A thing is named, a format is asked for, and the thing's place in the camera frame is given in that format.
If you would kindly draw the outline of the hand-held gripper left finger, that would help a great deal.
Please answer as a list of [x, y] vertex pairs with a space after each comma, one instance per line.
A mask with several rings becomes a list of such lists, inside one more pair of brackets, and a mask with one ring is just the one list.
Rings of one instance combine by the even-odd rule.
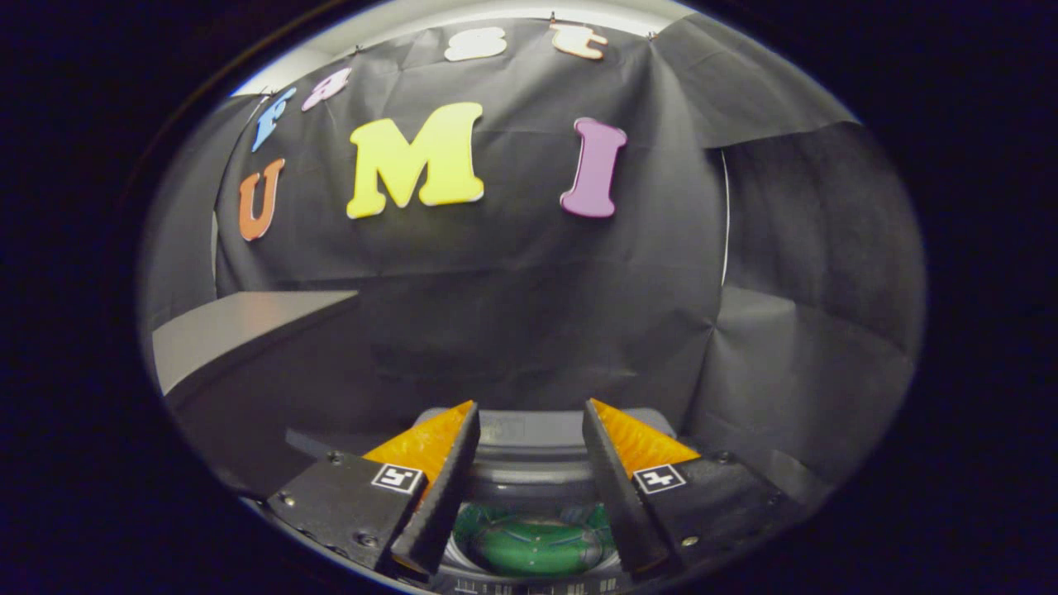
[[457, 404], [366, 455], [328, 453], [267, 508], [355, 571], [428, 577], [445, 554], [479, 438], [479, 404]]

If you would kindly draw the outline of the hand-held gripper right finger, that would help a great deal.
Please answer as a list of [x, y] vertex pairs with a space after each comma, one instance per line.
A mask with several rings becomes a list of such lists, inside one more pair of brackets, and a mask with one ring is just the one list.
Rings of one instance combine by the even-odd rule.
[[625, 573], [711, 572], [786, 527], [785, 493], [726, 450], [703, 455], [594, 398], [582, 431]]

